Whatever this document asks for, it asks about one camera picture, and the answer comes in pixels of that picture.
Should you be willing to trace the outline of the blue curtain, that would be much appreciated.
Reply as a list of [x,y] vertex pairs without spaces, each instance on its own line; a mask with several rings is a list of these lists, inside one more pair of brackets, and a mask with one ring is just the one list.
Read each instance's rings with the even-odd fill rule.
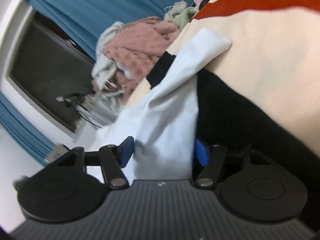
[[33,159],[46,166],[48,163],[45,159],[55,146],[54,143],[34,127],[3,93],[0,102],[1,125]]
[[114,22],[129,23],[149,16],[162,18],[164,8],[178,1],[181,0],[27,0],[93,59],[100,34]]

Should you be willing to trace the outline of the left blue curtain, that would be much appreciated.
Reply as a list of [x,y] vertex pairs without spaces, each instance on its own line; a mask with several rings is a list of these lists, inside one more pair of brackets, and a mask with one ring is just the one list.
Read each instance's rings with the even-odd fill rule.
[[33,159],[46,166],[48,163],[45,159],[55,146],[54,143],[34,127],[3,93],[0,102],[1,125]]

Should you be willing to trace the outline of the right blue curtain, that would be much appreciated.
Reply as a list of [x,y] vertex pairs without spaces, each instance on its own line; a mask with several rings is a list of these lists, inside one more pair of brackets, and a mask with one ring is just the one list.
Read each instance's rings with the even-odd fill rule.
[[114,22],[129,23],[149,16],[162,18],[164,8],[178,1],[181,0],[27,0],[93,59],[100,34]]

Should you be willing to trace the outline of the light green garment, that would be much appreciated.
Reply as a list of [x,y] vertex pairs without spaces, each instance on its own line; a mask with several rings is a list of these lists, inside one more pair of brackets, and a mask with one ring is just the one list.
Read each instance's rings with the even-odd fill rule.
[[199,12],[199,7],[189,7],[185,1],[176,2],[164,9],[164,22],[173,23],[182,30]]

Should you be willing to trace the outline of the grey folding chair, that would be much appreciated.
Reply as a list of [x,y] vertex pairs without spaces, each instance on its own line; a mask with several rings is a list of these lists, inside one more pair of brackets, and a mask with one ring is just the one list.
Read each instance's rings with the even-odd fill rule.
[[55,145],[51,152],[45,157],[44,161],[48,164],[53,163],[57,159],[61,158],[69,151],[69,148],[63,144]]

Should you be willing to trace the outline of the dark window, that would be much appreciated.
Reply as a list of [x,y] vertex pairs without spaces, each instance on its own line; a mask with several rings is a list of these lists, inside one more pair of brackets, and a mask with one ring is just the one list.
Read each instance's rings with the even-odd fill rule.
[[92,93],[93,63],[57,24],[37,12],[18,44],[9,77],[40,109],[75,132],[80,116],[57,97]]

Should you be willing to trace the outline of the striped fleece blanket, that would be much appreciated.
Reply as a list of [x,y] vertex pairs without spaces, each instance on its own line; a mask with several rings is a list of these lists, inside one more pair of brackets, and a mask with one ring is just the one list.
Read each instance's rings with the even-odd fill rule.
[[300,179],[319,172],[319,0],[210,0],[133,94],[158,85],[201,29],[231,47],[197,73],[195,140],[253,146]]

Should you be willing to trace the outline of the white t-shirt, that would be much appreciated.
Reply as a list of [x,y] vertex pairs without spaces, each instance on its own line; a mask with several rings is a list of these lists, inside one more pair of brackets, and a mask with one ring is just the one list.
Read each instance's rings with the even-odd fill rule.
[[178,52],[163,80],[116,122],[96,133],[91,147],[135,139],[134,154],[124,169],[135,179],[191,178],[198,117],[197,73],[231,47],[231,41],[203,28]]

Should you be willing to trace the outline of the pink fluffy blanket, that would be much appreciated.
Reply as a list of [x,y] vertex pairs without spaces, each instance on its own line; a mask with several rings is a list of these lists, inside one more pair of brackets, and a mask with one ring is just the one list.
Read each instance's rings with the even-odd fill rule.
[[156,16],[114,22],[97,41],[93,89],[119,90],[126,101],[179,34],[176,25]]

